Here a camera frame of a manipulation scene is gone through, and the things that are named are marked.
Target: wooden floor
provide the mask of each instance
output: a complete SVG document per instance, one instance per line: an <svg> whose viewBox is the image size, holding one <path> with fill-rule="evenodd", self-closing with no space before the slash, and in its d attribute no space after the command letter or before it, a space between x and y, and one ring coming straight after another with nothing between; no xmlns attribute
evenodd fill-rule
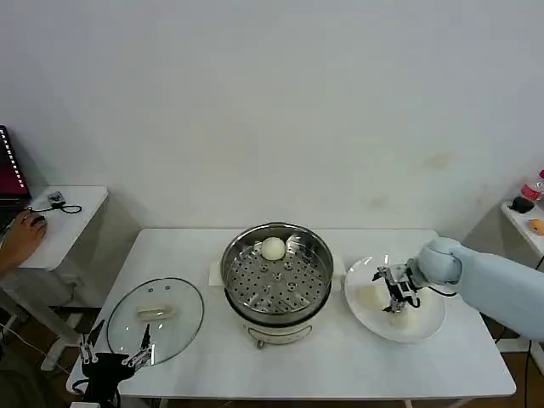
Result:
<svg viewBox="0 0 544 408"><path fill-rule="evenodd" d="M57 312L63 318L66 318L70 310L63 309ZM97 309L87 309L84 313L82 322L76 329L78 332L88 332L92 327L96 316ZM6 320L5 316L0 315L0 322ZM490 332L495 337L502 331L496 323L486 320ZM16 331L29 343L34 344L42 350L47 350L54 342L54 334L46 327L42 326L36 320L30 318L26 323L19 325ZM513 333L507 332L505 337L513 337ZM36 350L24 345L19 339L10 336L7 339L7 347L18 356L24 358L27 363L33 365L39 370L39 366L43 357ZM526 354L503 354L502 357L507 363L507 366L512 373L512 376L517 384L518 391L515 395L506 398L495 399L476 399L465 405L468 408L523 408L524 407L524 367ZM60 365L68 370L74 364L77 358L77 350L67 350L62 356ZM45 376L47 383L52 390L69 405L71 402L78 400L78 396L68 393L65 390L65 382L67 375L60 371L53 371L42 374ZM148 401L150 405L154 405L156 401ZM434 408L446 407L451 404L452 400L417 400L413 401L414 408ZM217 400L217 399L177 399L168 402L168 408L401 408L403 407L400 401L262 401L262 400ZM535 365L530 360L529 365L529 381L528 381L528 404L529 408L544 408L544 376L536 369Z"/></svg>

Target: stainless steel steamer basket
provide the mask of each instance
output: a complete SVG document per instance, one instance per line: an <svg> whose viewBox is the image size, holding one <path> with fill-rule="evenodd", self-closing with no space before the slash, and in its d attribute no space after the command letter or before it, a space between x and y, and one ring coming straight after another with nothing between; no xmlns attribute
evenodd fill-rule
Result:
<svg viewBox="0 0 544 408"><path fill-rule="evenodd" d="M286 243L277 261L261 256L271 236ZM270 223L238 235L221 258L221 277L230 305L263 326L292 326L312 317L328 299L333 262L326 243L314 232L292 224Z"/></svg>

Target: cable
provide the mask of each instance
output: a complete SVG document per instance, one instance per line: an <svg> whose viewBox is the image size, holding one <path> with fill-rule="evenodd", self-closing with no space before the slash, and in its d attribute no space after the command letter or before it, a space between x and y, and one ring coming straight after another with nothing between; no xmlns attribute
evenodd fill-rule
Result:
<svg viewBox="0 0 544 408"><path fill-rule="evenodd" d="M117 400L117 408L121 408L121 395L119 394L118 388L116 388L116 400Z"/></svg>
<svg viewBox="0 0 544 408"><path fill-rule="evenodd" d="M68 209L68 208L75 208L76 210L75 211L66 211L66 209ZM60 210L63 213L66 213L66 214L77 214L77 213L80 213L82 211L82 209L83 209L82 206L78 206L78 205L61 206L61 207L56 207L56 208L50 207L50 208L44 208L43 210L35 210L34 208L30 208L30 210L33 211L34 213L46 213L47 211Z"/></svg>
<svg viewBox="0 0 544 408"><path fill-rule="evenodd" d="M84 394L84 392L81 389L79 389L78 386L82 384L86 384L86 383L88 383L88 378L83 378L82 380L74 381L74 383L71 385L71 389L76 394Z"/></svg>
<svg viewBox="0 0 544 408"><path fill-rule="evenodd" d="M438 289L435 289L433 288L432 286L427 286L431 291L433 292L437 292L439 295L442 295L442 296L446 296L447 298L453 298L457 292L452 292L452 293L443 293L441 291L439 291Z"/></svg>
<svg viewBox="0 0 544 408"><path fill-rule="evenodd" d="M529 348L527 349L527 357L525 358L525 384L524 384L524 408L527 408L527 380L529 380L529 360L530 360L530 347L533 345L533 341L529 340Z"/></svg>
<svg viewBox="0 0 544 408"><path fill-rule="evenodd" d="M64 308L68 303L70 303L72 300L74 300L74 295L76 294L76 284L75 283L72 283L71 284L71 294L70 294L70 298L64 302L64 303L61 303L59 306L54 306L51 308L51 310L53 310L54 312L56 312L57 310L59 310L60 308Z"/></svg>
<svg viewBox="0 0 544 408"><path fill-rule="evenodd" d="M3 327L4 329L8 329L9 332L11 332L12 334L14 334L21 342L23 342L24 344L26 344L28 347L30 347L31 349L35 349L39 354L41 354L44 358L46 359L49 359L51 360L51 357L49 357L46 353L44 353L42 350L40 350L38 347L34 346L33 344L30 344L28 343L23 337L21 337L19 334L17 334L17 332L11 330L9 327L6 327L5 325L3 325L2 323L0 323L0 326ZM56 365L57 368L60 368L62 371L64 371L66 374L70 375L70 372L68 370L66 370L64 367L60 366L57 364L56 361L53 360L53 364Z"/></svg>
<svg viewBox="0 0 544 408"><path fill-rule="evenodd" d="M504 333L506 333L506 332L507 332L507 328L504 326L502 331L501 331L501 334L499 334L499 337L496 338L495 344L499 343L499 340L502 339L502 336L504 336Z"/></svg>
<svg viewBox="0 0 544 408"><path fill-rule="evenodd" d="M542 257L540 262L536 265L536 268L535 268L536 270L538 270L541 267L542 261L544 261L544 257Z"/></svg>

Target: computer mouse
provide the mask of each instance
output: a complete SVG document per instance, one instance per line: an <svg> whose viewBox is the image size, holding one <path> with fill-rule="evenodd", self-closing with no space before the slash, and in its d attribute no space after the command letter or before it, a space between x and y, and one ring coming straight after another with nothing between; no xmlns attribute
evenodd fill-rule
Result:
<svg viewBox="0 0 544 408"><path fill-rule="evenodd" d="M43 221L44 219L45 219L45 217L43 215L40 215L39 217L34 218L32 220L32 222L31 222L31 227L33 227L34 225L36 225L40 221Z"/></svg>

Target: laptop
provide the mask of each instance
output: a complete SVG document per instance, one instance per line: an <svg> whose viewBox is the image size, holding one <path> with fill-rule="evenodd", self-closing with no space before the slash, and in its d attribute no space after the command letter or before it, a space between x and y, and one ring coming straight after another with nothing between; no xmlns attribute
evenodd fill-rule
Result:
<svg viewBox="0 0 544 408"><path fill-rule="evenodd" d="M0 235L31 199L25 177L15 158L8 129L0 125Z"/></svg>

